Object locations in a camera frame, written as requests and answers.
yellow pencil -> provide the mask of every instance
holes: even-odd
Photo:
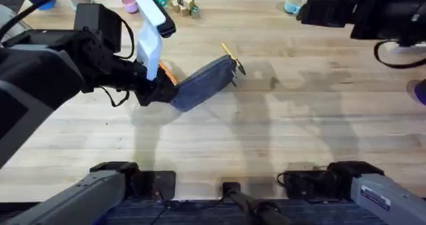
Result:
[[[244,67],[242,66],[240,61],[232,55],[231,51],[229,51],[229,49],[227,48],[227,46],[224,43],[222,43],[222,48],[224,48],[225,52],[231,57],[231,59],[234,59],[237,62],[238,69],[241,71],[241,73],[243,75],[246,75],[246,71],[244,70]]]
[[[229,51],[229,49],[227,48],[227,46],[226,46],[224,43],[222,43],[222,48],[224,48],[225,52],[226,52],[229,56],[231,56],[231,59],[234,59],[234,60],[236,61],[236,59],[235,59],[235,57],[232,55],[231,51]]]

mug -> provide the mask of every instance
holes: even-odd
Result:
[[[284,3],[284,10],[287,13],[298,14],[300,8],[306,3],[306,0],[286,0]]]

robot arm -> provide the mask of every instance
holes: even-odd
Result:
[[[311,203],[348,200],[389,225],[426,224],[426,202],[361,161],[333,162],[326,171],[285,171],[288,198]]]
[[[154,32],[171,36],[176,31],[173,21],[152,2],[164,18]],[[103,5],[79,5],[73,30],[29,30],[3,43],[0,168],[53,111],[80,91],[91,93],[98,87],[111,87],[126,91],[122,102],[133,91],[142,106],[172,100],[177,88],[165,71],[155,68],[154,78],[147,79],[144,61],[132,62],[114,55],[120,51],[121,23],[122,19]]]

label sticker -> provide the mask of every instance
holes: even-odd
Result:
[[[371,188],[367,187],[366,185],[361,186],[361,195],[366,197],[368,200],[376,203],[383,209],[389,211],[391,209],[391,201],[387,199],[386,197],[377,194],[372,190]]]

gray metal bar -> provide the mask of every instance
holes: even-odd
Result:
[[[92,224],[122,201],[125,190],[123,174],[111,170],[92,172],[72,187],[12,218],[6,224]]]
[[[426,202],[389,177],[363,174],[354,178],[351,199],[388,225],[426,224]]]

